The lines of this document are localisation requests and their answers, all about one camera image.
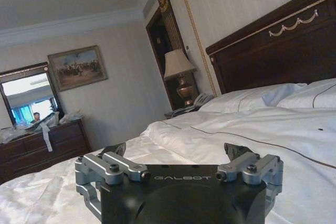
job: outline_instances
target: framed painting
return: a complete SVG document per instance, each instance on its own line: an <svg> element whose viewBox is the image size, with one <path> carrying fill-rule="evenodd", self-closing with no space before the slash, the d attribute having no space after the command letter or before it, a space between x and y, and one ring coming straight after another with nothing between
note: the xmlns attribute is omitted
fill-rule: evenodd
<svg viewBox="0 0 336 224"><path fill-rule="evenodd" d="M48 55L59 91L107 79L98 46Z"/></svg>

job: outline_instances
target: crown molding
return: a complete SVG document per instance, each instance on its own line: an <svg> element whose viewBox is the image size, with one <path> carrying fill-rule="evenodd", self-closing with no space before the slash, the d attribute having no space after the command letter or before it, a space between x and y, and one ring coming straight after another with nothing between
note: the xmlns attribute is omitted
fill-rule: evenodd
<svg viewBox="0 0 336 224"><path fill-rule="evenodd" d="M135 20L143 20L138 8L92 14L36 25L0 30L0 47L22 44L56 36L82 33Z"/></svg>

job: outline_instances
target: wooden dresser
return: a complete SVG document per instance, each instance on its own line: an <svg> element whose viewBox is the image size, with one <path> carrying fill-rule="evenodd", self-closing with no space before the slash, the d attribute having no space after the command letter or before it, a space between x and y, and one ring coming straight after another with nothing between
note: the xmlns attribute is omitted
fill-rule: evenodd
<svg viewBox="0 0 336 224"><path fill-rule="evenodd" d="M49 139L52 152L42 132L0 145L0 184L91 152L81 120L51 128Z"/></svg>

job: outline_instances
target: brass lamp base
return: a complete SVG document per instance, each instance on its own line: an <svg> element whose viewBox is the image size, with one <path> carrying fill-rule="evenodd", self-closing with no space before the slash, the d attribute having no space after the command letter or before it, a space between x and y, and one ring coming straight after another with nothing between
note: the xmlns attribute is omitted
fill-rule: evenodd
<svg viewBox="0 0 336 224"><path fill-rule="evenodd" d="M193 86L191 86L187 81L185 80L185 77L183 75L178 76L178 81L180 83L180 86L176 89L177 93L179 96L183 99L184 101L184 106L190 106L193 105L194 100L193 100L193 94L194 94L194 89Z"/></svg>

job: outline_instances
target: white pillow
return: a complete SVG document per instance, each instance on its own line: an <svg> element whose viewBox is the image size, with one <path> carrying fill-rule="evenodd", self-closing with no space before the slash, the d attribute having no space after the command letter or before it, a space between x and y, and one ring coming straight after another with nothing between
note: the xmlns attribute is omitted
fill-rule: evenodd
<svg viewBox="0 0 336 224"><path fill-rule="evenodd" d="M212 99L203 105L200 111L231 113L254 108L276 106L280 100L302 89L306 85L305 83L286 83L233 91Z"/></svg>
<svg viewBox="0 0 336 224"><path fill-rule="evenodd" d="M336 78L312 82L278 104L283 108L336 108Z"/></svg>

